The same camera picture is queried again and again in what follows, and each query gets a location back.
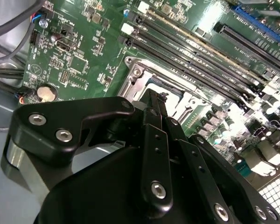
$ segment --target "ram slot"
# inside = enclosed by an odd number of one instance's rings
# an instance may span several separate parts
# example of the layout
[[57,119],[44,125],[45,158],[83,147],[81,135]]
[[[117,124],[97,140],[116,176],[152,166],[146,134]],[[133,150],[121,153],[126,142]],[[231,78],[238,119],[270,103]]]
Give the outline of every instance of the ram slot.
[[210,85],[210,83],[207,82],[206,80],[204,80],[200,75],[196,74],[195,72],[191,71],[188,68],[181,66],[179,63],[172,60],[172,58],[170,58],[167,55],[165,55],[164,53],[161,53],[160,51],[152,48],[151,46],[147,45],[146,43],[140,42],[139,40],[136,40],[134,38],[125,38],[123,36],[120,36],[118,38],[118,41],[120,43],[125,43],[128,46],[133,46],[139,50],[142,50],[143,52],[148,53],[149,55],[155,57],[158,60],[162,60],[165,64],[167,64],[166,67],[169,70],[174,70],[181,77],[187,76],[188,78],[191,78],[194,82],[205,85],[211,91],[213,91],[219,95],[222,95],[223,97],[225,97],[226,99],[228,99],[229,101],[231,101],[233,103],[236,103],[241,100],[241,99],[238,99],[237,96],[234,96],[231,92],[224,90],[224,88],[218,87],[213,82],[212,82],[213,85]]
[[162,22],[164,25],[167,25],[168,27],[174,29],[178,33],[179,37],[182,36],[182,35],[185,36],[186,39],[189,39],[189,40],[195,42],[196,44],[200,45],[204,50],[207,50],[207,51],[211,52],[212,54],[218,56],[221,60],[229,63],[234,68],[243,72],[245,75],[248,75],[248,76],[256,79],[258,82],[260,82],[264,85],[270,85],[264,77],[262,77],[259,74],[256,74],[255,72],[249,70],[248,68],[246,68],[243,65],[239,65],[237,61],[233,61],[232,59],[230,59],[230,57],[228,57],[224,53],[222,53],[219,50],[213,48],[212,46],[210,46],[206,42],[200,40],[198,37],[196,37],[194,34],[192,34],[189,30],[186,30],[185,28],[181,27],[179,24],[177,24],[175,21],[171,20],[170,18],[167,18],[164,15],[162,15],[161,13],[159,13],[157,11],[154,11],[152,9],[149,9],[147,11],[147,13],[153,19],[155,19],[159,22]]
[[280,73],[280,60],[265,52],[263,49],[244,38],[241,34],[225,24],[217,24],[214,28],[226,40],[246,51],[248,54]]
[[243,96],[244,94],[248,95],[248,98],[252,97],[249,92],[247,92],[246,90],[243,91],[241,88],[239,88],[237,86],[237,84],[231,82],[231,80],[229,80],[229,82],[228,82],[225,79],[226,77],[221,78],[219,74],[213,75],[215,73],[214,71],[211,71],[211,70],[207,69],[206,67],[201,66],[199,63],[195,62],[194,60],[192,60],[189,57],[185,56],[184,54],[182,54],[181,52],[177,51],[173,47],[171,47],[171,46],[167,45],[166,43],[160,41],[159,39],[151,36],[147,32],[141,30],[138,33],[138,36],[141,39],[143,39],[144,41],[145,40],[149,40],[153,44],[161,47],[161,49],[166,50],[170,54],[174,55],[175,58],[177,58],[180,61],[182,61],[182,64],[190,65],[195,70],[197,70],[200,73],[204,74],[204,78],[206,78],[208,80],[212,80],[213,82],[216,82],[216,83],[220,84],[221,88],[225,88],[224,85],[226,85],[231,91],[236,92],[236,95],[238,97],[239,96]]
[[246,79],[242,77],[241,75],[237,74],[236,72],[224,67],[222,64],[217,62],[216,60],[212,59],[210,56],[203,52],[198,52],[195,50],[191,45],[186,43],[185,41],[177,38],[170,32],[166,31],[162,27],[158,26],[157,24],[153,23],[152,21],[145,20],[144,24],[147,25],[147,30],[152,29],[156,32],[158,32],[158,35],[161,36],[160,39],[166,40],[167,42],[164,42],[166,44],[169,44],[170,46],[175,46],[176,49],[179,49],[181,52],[186,52],[189,54],[196,55],[197,58],[202,60],[205,63],[211,64],[213,67],[216,67],[218,70],[222,72],[225,76],[229,76],[230,78],[232,77],[235,79],[236,82],[241,83],[242,88],[253,88],[253,89],[258,89],[259,87],[256,87],[255,84],[250,81],[249,79]]

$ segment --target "capacitor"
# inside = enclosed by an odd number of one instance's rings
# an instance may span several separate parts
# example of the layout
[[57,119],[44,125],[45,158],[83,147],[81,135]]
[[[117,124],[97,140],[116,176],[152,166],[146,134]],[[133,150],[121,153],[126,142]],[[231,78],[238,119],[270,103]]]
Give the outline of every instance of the capacitor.
[[123,16],[124,16],[125,18],[128,17],[129,13],[130,13],[130,8],[125,8],[125,9],[123,10]]
[[272,135],[272,132],[268,129],[268,128],[264,128],[263,129],[263,133],[266,135],[266,136],[271,136]]
[[225,128],[225,127],[220,127],[219,131],[221,132],[221,134],[226,137],[229,135],[229,131]]
[[260,138],[261,141],[266,140],[266,135],[263,132],[259,132],[257,136]]
[[52,34],[52,36],[50,37],[52,43],[55,43],[56,41],[58,41],[61,38],[62,38],[61,34]]
[[36,94],[41,102],[53,102],[58,97],[57,89],[49,84],[39,86]]
[[269,103],[272,104],[275,108],[280,107],[280,101],[278,101],[275,97],[269,98]]
[[237,154],[237,153],[233,153],[233,156],[234,156],[234,161],[236,162],[236,163],[241,163],[243,160],[244,160],[244,158],[243,157],[241,157],[239,154]]
[[238,151],[242,151],[243,147],[241,146],[241,144],[239,143],[238,140],[234,140],[233,141],[234,147],[238,150]]
[[214,143],[215,143],[216,145],[218,145],[218,144],[220,144],[220,143],[222,142],[222,139],[221,139],[220,136],[217,135],[217,134],[213,135],[213,136],[212,136],[212,139],[213,139],[213,141],[214,141]]
[[262,106],[262,109],[264,110],[264,112],[265,112],[266,114],[272,114],[272,113],[275,112],[275,109],[272,108],[269,104],[264,104],[264,105]]
[[228,120],[225,120],[226,123],[228,124],[228,127],[230,128],[230,130],[233,130],[236,128],[236,124],[234,123],[234,121],[232,119],[228,119]]

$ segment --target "mounting hole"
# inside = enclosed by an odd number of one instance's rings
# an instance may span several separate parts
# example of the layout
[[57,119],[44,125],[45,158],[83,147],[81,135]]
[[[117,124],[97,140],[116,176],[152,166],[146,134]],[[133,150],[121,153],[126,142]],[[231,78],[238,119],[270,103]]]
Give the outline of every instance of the mounting hole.
[[159,141],[161,140],[161,137],[159,135],[157,135],[157,134],[154,137],[155,137],[155,139],[157,139]]
[[203,173],[205,173],[205,169],[203,168],[203,167],[198,167],[198,169],[201,171],[201,172],[203,172]]
[[162,154],[162,151],[159,148],[155,148],[154,150],[157,154],[160,154],[160,155]]
[[198,154],[194,151],[192,151],[193,156],[198,157]]

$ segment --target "green circuit board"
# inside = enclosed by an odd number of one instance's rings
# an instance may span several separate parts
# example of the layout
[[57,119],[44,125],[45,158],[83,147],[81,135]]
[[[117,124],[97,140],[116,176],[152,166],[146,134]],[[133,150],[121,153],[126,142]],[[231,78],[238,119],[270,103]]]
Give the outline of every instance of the green circuit board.
[[[147,3],[151,11],[168,19],[174,26],[168,26],[162,20],[154,18],[153,14],[139,13],[138,6],[141,2]],[[176,27],[188,32],[190,36],[186,35],[186,38],[183,38],[191,47],[252,83],[257,84],[259,80],[248,76],[247,72],[265,77],[265,86],[273,87],[275,89],[273,94],[278,92],[280,100],[280,74],[224,39],[214,30],[214,27],[218,22],[226,24],[279,61],[280,44],[234,14],[230,10],[230,3],[225,0],[51,0],[46,1],[44,8],[46,12],[50,12],[51,17],[46,19],[47,28],[42,28],[36,21],[37,44],[30,45],[23,85],[36,90],[42,84],[49,84],[57,89],[58,95],[55,101],[117,96],[129,72],[125,64],[125,58],[128,56],[146,59],[170,71],[173,70],[161,58],[152,56],[145,50],[133,46],[127,47],[118,42],[119,36],[126,36],[121,30],[123,25],[135,25],[129,21],[127,12],[138,13],[181,39],[182,32],[177,31]],[[158,41],[168,41],[164,35],[160,35],[152,28],[146,28],[145,32]],[[59,37],[63,43],[66,41],[66,46],[59,42]],[[158,43],[146,42],[145,44],[155,52],[163,55],[171,54],[166,50],[160,50]],[[183,53],[199,66],[220,73],[220,70],[211,64],[203,63],[197,57],[197,52],[189,50]],[[220,97],[220,94],[207,86],[199,84],[184,74],[181,74],[181,77],[199,88],[204,99],[222,108],[226,116],[236,118],[244,114],[237,110],[228,110],[232,102]],[[25,99],[25,103],[38,102],[40,100],[36,95]],[[211,105],[198,105],[193,108],[191,114],[181,122],[188,136],[197,132],[201,119],[206,116]],[[263,117],[256,111],[250,117],[241,117],[239,120],[245,124],[253,119],[263,119]],[[234,148],[232,150],[223,148],[232,144],[232,138],[243,140],[245,137],[241,136],[242,132],[242,129],[238,129],[233,136],[222,137],[226,145],[218,146],[218,149],[222,149],[221,153],[228,161],[233,159]]]

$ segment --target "pcie slot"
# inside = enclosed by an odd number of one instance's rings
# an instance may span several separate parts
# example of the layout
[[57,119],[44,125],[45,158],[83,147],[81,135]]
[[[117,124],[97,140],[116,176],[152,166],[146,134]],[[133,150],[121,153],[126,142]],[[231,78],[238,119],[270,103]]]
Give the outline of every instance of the pcie slot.
[[226,85],[230,89],[230,91],[233,91],[234,93],[236,93],[237,97],[242,96],[244,94],[243,90],[241,88],[237,87],[234,83],[231,83],[231,82],[228,83],[227,80],[225,80],[224,78],[221,78],[218,74],[217,74],[217,76],[212,75],[212,73],[214,73],[213,71],[210,71],[209,69],[202,67],[200,64],[196,63],[189,57],[185,56],[184,54],[181,54],[176,49],[172,48],[169,45],[166,45],[164,42],[156,39],[155,37],[151,36],[150,34],[144,32],[144,31],[140,31],[138,33],[138,36],[143,40],[147,39],[147,40],[151,41],[152,43],[156,44],[157,46],[163,48],[163,50],[166,50],[167,52],[171,53],[172,55],[174,55],[174,57],[176,57],[177,59],[182,61],[183,64],[187,64],[187,65],[191,66],[192,68],[194,68],[195,70],[202,73],[204,75],[204,78],[207,78],[208,80],[219,83],[221,85],[221,88],[224,88],[224,85]]
[[280,72],[280,61],[277,58],[266,53],[263,49],[245,39],[235,30],[231,29],[225,24],[217,24],[215,26],[215,31],[242,50],[246,51],[254,58],[258,59],[260,62],[264,63],[266,66]]
[[246,13],[243,9],[241,9],[240,6],[232,6],[231,10],[237,14],[239,17],[243,18],[247,22],[251,23],[254,27],[257,29],[260,29],[265,34],[272,37],[276,42],[280,43],[280,35],[272,31],[270,28],[268,28],[266,25],[262,24],[258,20],[256,20],[254,17]]
[[162,27],[153,23],[152,21],[145,20],[144,24],[147,25],[149,28],[157,31],[159,33],[159,35],[162,36],[162,39],[166,39],[168,41],[168,43],[171,42],[172,44],[174,44],[178,48],[183,49],[183,50],[187,50],[190,53],[193,53],[198,58],[200,58],[202,61],[208,62],[212,66],[215,66],[218,70],[221,70],[221,72],[223,74],[234,78],[237,82],[240,82],[243,86],[245,86],[245,88],[248,88],[248,89],[253,88],[253,87],[257,88],[254,85],[254,83],[251,82],[250,80],[242,77],[241,75],[237,74],[236,72],[234,72],[230,69],[225,68],[224,66],[222,66],[220,63],[218,63],[217,61],[215,61],[214,59],[212,59],[210,56],[206,55],[205,53],[198,52],[192,46],[190,46],[188,43],[186,43],[185,41],[177,38],[176,36],[174,36],[170,32],[163,29]]
[[256,74],[255,72],[249,70],[247,67],[245,67],[243,65],[239,65],[238,62],[233,61],[233,59],[231,59],[227,55],[223,54],[219,50],[215,49],[213,46],[210,46],[206,42],[200,40],[195,35],[193,35],[190,31],[185,30],[183,27],[181,27],[179,24],[175,23],[170,18],[165,18],[165,16],[160,15],[159,12],[154,11],[152,9],[149,9],[147,11],[147,13],[150,16],[152,16],[155,20],[162,22],[163,24],[167,25],[170,28],[173,28],[179,35],[183,35],[183,36],[187,37],[187,39],[190,39],[190,40],[194,41],[195,43],[200,45],[202,48],[204,48],[207,51],[209,51],[210,53],[218,56],[221,60],[229,63],[234,68],[236,68],[239,71],[243,72],[245,75],[248,75],[248,76],[256,79],[257,81],[259,81],[260,83],[262,83],[264,85],[269,85],[269,83],[267,82],[267,80],[265,78],[263,78],[262,76]]
[[176,63],[175,61],[173,61],[170,57],[167,57],[166,55],[160,53],[159,51],[151,48],[150,46],[146,45],[145,43],[142,43],[138,40],[133,40],[133,47],[138,48],[139,50],[142,50],[150,55],[152,55],[153,57],[155,57],[156,59],[161,59],[163,62],[165,62],[166,64],[168,64],[168,68],[172,68],[172,70],[175,70],[177,73],[179,73],[181,76],[186,75],[190,78],[193,79],[193,81],[198,82],[202,85],[205,85],[208,89],[210,89],[213,92],[216,92],[217,94],[222,95],[223,97],[225,97],[226,99],[230,100],[231,102],[238,102],[238,99],[236,96],[234,96],[233,94],[231,94],[228,91],[225,91],[224,89],[221,89],[219,87],[217,87],[216,85],[210,85],[209,82],[207,82],[206,80],[204,80],[201,76],[199,76],[198,74],[196,74],[195,72],[181,66],[180,64]]

